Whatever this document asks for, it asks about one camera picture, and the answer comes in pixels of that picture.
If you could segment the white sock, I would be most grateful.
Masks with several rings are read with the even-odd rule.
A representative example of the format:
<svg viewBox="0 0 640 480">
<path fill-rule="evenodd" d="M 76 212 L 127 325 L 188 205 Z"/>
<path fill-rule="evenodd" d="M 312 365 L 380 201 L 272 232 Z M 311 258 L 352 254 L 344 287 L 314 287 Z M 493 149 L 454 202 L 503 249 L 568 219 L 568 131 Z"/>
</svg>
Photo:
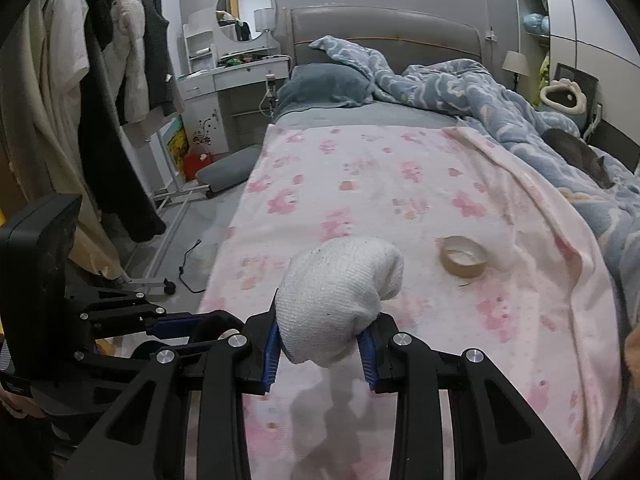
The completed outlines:
<svg viewBox="0 0 640 480">
<path fill-rule="evenodd" d="M 402 274 L 399 249 L 376 237 L 332 238 L 295 256 L 274 297 L 285 355 L 322 367 L 345 359 Z"/>
</svg>

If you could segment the brown cardboard tape roll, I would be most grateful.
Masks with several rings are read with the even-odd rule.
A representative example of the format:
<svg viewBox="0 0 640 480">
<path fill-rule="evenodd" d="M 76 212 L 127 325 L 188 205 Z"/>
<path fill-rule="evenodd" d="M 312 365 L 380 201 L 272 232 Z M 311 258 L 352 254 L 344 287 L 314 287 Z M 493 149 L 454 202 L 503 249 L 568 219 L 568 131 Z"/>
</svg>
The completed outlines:
<svg viewBox="0 0 640 480">
<path fill-rule="evenodd" d="M 481 276 L 488 265 L 486 249 L 464 236 L 445 237 L 440 245 L 439 259 L 449 274 L 466 280 Z"/>
</svg>

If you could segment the white clothes rack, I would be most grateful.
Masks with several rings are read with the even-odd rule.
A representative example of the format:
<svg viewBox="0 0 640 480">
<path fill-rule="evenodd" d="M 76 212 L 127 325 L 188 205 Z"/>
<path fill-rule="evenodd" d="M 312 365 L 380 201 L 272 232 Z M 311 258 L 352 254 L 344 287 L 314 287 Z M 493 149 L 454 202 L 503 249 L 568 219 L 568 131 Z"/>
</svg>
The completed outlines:
<svg viewBox="0 0 640 480">
<path fill-rule="evenodd" d="M 148 229 L 153 235 L 146 236 L 141 243 L 134 243 L 124 264 L 124 275 L 119 281 L 122 286 L 136 290 L 139 296 L 152 288 L 159 289 L 165 295 L 172 295 L 176 291 L 176 284 L 166 275 L 158 274 L 158 269 L 190 203 L 211 198 L 213 191 L 206 184 L 188 182 L 179 169 L 180 154 L 175 155 L 170 151 L 171 141 L 178 141 L 178 148 L 188 147 L 179 117 L 171 119 L 137 148 L 128 142 L 126 136 L 122 136 L 122 140 L 155 216 Z M 145 265 L 141 274 L 132 275 L 130 269 L 134 264 L 134 257 L 138 249 L 145 245 L 151 245 L 151 261 Z"/>
</svg>

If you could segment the pink cartoon print blanket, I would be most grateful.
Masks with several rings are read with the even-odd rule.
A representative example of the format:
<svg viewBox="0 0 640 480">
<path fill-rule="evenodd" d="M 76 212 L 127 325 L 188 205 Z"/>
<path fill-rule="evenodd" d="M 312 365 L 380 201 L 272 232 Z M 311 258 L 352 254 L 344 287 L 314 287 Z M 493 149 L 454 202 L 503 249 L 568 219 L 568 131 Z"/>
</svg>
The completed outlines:
<svg viewBox="0 0 640 480">
<path fill-rule="evenodd" d="M 620 344 L 610 274 L 565 197 L 470 128 L 272 127 L 201 308 L 266 310 L 293 257 L 350 236 L 404 257 L 383 306 L 397 326 L 436 350 L 484 351 L 588 477 L 620 398 Z M 481 276 L 444 269 L 448 236 L 486 249 Z"/>
</svg>

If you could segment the black hanging coat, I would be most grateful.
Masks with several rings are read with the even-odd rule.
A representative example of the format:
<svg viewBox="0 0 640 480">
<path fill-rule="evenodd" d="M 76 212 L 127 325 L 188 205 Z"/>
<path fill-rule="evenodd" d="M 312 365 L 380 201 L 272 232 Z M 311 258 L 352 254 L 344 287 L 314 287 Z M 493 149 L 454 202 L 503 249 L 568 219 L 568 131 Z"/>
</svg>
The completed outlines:
<svg viewBox="0 0 640 480">
<path fill-rule="evenodd" d="M 80 83 L 78 143 L 82 173 L 96 208 L 117 217 L 133 242 L 153 232 L 148 196 L 131 166 L 119 136 L 115 99 L 108 85 L 103 48 L 113 39 L 111 0 L 86 0 L 85 40 L 89 71 Z"/>
</svg>

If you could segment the red box on floor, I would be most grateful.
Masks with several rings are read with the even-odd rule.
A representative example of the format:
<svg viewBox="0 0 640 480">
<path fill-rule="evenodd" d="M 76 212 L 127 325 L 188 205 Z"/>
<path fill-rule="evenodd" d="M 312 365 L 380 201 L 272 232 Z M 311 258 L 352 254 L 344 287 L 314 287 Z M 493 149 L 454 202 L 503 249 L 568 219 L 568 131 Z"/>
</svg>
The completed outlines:
<svg viewBox="0 0 640 480">
<path fill-rule="evenodd" d="M 196 174 L 213 162 L 208 153 L 188 153 L 182 158 L 182 174 L 187 181 L 194 180 Z"/>
</svg>

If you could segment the grey floor cushion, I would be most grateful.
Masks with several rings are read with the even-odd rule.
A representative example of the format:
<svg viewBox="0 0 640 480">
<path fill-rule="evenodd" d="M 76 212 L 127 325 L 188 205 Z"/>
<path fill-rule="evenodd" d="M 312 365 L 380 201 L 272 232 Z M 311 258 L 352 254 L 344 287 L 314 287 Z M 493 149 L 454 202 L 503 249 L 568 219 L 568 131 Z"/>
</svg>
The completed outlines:
<svg viewBox="0 0 640 480">
<path fill-rule="evenodd" d="M 260 145 L 248 146 L 198 170 L 195 177 L 212 193 L 228 190 L 250 177 L 261 152 Z"/>
</svg>

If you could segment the grey blue pillow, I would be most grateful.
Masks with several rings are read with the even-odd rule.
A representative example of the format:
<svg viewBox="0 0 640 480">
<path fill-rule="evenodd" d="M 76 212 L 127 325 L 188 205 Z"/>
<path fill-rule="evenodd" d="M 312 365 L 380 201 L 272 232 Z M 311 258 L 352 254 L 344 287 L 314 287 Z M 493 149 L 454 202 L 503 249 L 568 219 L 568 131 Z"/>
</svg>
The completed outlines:
<svg viewBox="0 0 640 480">
<path fill-rule="evenodd" d="M 359 70 L 333 63 L 297 65 L 277 92 L 273 119 L 312 108 L 352 108 L 372 102 L 373 86 Z"/>
</svg>

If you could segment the white dressing table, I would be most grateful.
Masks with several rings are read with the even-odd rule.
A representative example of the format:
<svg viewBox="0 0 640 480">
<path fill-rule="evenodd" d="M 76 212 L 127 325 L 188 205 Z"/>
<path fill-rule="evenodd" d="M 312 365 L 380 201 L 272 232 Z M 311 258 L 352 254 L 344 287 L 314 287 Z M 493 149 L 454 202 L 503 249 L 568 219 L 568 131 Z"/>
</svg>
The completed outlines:
<svg viewBox="0 0 640 480">
<path fill-rule="evenodd" d="M 213 156 L 232 153 L 241 144 L 231 99 L 245 88 L 265 89 L 270 79 L 285 81 L 290 72 L 291 59 L 280 53 L 271 32 L 235 41 L 236 24 L 222 26 L 212 6 L 192 13 L 183 24 L 188 72 L 179 78 L 182 121 L 190 144 Z"/>
</svg>

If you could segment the grey cat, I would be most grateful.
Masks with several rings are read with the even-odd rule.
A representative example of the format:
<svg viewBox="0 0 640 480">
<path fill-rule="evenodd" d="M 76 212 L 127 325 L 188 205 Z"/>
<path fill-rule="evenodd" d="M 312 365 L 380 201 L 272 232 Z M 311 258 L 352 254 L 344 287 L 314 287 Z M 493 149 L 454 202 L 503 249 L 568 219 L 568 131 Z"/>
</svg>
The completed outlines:
<svg viewBox="0 0 640 480">
<path fill-rule="evenodd" d="M 614 182 L 605 169 L 604 157 L 598 156 L 582 139 L 557 128 L 546 130 L 541 137 L 570 166 L 588 174 L 600 188 L 612 188 Z"/>
</svg>

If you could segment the beige hanging coat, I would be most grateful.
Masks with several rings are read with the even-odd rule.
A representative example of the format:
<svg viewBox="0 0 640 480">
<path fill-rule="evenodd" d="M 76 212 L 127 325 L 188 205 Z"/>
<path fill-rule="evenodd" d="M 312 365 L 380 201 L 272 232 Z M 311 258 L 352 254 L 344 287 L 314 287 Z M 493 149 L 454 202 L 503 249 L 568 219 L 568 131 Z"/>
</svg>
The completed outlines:
<svg viewBox="0 0 640 480">
<path fill-rule="evenodd" d="M 70 258 L 116 280 L 117 250 L 82 170 L 79 129 L 86 85 L 103 66 L 87 0 L 30 0 L 1 47 L 1 140 L 29 203 L 53 192 L 82 198 Z"/>
</svg>

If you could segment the white bedside lamp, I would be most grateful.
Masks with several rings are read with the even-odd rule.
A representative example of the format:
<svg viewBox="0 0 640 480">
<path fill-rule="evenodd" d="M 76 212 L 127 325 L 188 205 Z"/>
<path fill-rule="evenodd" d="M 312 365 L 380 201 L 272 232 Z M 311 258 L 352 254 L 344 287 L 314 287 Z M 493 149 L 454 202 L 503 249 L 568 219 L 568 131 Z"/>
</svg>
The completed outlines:
<svg viewBox="0 0 640 480">
<path fill-rule="evenodd" d="M 528 59 L 526 55 L 513 50 L 507 50 L 502 63 L 502 69 L 513 75 L 513 90 L 518 90 L 521 77 L 529 76 Z"/>
</svg>

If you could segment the round mirror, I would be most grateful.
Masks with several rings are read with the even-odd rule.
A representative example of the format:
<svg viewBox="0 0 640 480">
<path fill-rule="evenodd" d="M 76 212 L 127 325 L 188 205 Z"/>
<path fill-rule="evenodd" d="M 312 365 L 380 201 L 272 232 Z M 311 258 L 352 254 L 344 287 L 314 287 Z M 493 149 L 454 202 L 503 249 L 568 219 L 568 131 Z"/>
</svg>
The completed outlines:
<svg viewBox="0 0 640 480">
<path fill-rule="evenodd" d="M 216 17 L 222 32 L 234 42 L 258 39 L 277 26 L 274 0 L 217 0 Z"/>
</svg>

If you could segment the white wardrobe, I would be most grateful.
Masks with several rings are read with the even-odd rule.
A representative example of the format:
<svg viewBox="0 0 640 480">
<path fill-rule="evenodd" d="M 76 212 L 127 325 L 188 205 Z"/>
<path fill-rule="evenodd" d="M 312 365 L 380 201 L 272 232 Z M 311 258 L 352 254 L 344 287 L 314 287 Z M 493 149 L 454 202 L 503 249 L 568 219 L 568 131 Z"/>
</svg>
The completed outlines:
<svg viewBox="0 0 640 480">
<path fill-rule="evenodd" d="M 639 165 L 639 52 L 606 0 L 516 0 L 518 50 L 530 67 L 521 92 L 531 99 L 543 58 L 597 79 L 590 141 L 628 169 Z"/>
</svg>

